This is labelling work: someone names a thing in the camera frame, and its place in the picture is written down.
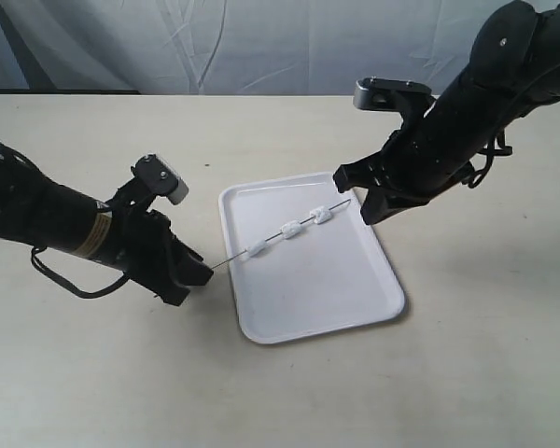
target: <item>thin wire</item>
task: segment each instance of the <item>thin wire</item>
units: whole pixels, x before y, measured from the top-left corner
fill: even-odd
[[[347,199],[345,201],[342,201],[341,203],[337,203],[336,205],[333,205],[332,207],[329,208],[330,211],[332,210],[336,210],[338,207],[340,207],[341,205],[345,205],[346,203],[350,203],[351,200]],[[315,219],[315,217],[308,217],[307,219],[304,219],[303,221],[299,221],[299,224],[303,225],[303,224],[307,224],[309,221],[313,221]],[[272,236],[268,236],[264,241],[266,243],[269,243],[271,240],[274,240],[276,238],[278,238],[279,236],[282,236],[282,232],[278,232],[275,233]],[[220,263],[218,263],[216,266],[212,267],[212,270],[214,270],[215,268],[219,268],[220,266],[230,263],[231,261],[233,261],[234,259],[238,259],[240,256],[242,256],[243,254],[246,254],[247,249],[243,249],[243,251],[239,252],[236,255],[233,255],[232,257],[230,257],[229,259],[225,259],[224,261],[221,261]]]

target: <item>white tray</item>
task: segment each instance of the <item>white tray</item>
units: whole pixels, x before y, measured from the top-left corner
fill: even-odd
[[[219,198],[230,256],[276,232],[288,221],[345,199],[321,225],[311,223],[260,255],[230,263],[239,323],[256,343],[280,343],[382,322],[404,307],[404,292],[357,196],[339,194],[330,173],[239,185]]]

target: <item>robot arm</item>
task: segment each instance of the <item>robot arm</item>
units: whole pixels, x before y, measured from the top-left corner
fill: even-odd
[[[379,152],[341,165],[334,182],[340,192],[368,190],[361,207],[366,224],[425,205],[458,183],[475,188],[495,156],[511,154],[506,126],[558,101],[560,5],[537,13],[512,1],[483,25],[468,65],[438,100],[410,81],[357,83],[356,107],[398,111],[403,123]],[[469,161],[477,153],[487,158],[482,170]]]

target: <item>table surface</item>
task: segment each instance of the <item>table surface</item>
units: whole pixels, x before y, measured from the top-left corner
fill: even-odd
[[[333,171],[398,126],[347,97],[0,96],[0,140],[94,197],[162,154],[191,193],[157,208],[209,263],[226,187]],[[180,308],[131,284],[83,301],[0,241],[0,446],[560,446],[560,104],[508,140],[478,189],[378,227],[406,316],[299,343],[248,341],[227,271]]]

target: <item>white backdrop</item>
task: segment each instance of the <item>white backdrop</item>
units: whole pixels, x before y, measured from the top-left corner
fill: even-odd
[[[441,91],[502,0],[0,0],[57,87],[350,94],[356,79]],[[535,0],[537,10],[558,2]]]

